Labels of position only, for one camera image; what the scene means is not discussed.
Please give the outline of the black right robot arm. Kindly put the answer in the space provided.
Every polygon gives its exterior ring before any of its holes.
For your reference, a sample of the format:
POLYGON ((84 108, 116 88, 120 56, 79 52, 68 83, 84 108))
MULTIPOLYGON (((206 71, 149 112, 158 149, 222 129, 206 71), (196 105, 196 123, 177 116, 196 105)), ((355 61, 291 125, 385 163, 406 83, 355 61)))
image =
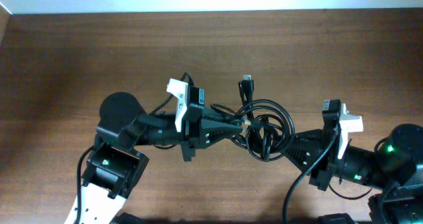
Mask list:
POLYGON ((369 198, 373 223, 422 222, 422 127, 401 124, 377 142, 373 151, 348 145, 337 158, 340 129, 325 133, 311 130, 298 133, 286 149, 286 157, 301 171, 289 188, 282 221, 288 222, 288 205, 297 185, 305 176, 309 183, 325 191, 337 177, 379 189, 369 198))

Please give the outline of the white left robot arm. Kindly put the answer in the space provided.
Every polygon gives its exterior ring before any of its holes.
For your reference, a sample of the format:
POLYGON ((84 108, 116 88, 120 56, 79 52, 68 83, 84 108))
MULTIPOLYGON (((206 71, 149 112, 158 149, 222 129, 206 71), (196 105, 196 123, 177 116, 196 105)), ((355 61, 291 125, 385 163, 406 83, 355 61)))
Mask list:
POLYGON ((148 114, 125 92, 106 97, 99 115, 94 144, 80 158, 87 167, 77 169, 77 196, 66 223, 143 223, 121 211, 149 162, 138 145, 179 146, 183 160, 190 162, 196 150, 243 130, 242 119, 208 108, 193 116, 148 114))

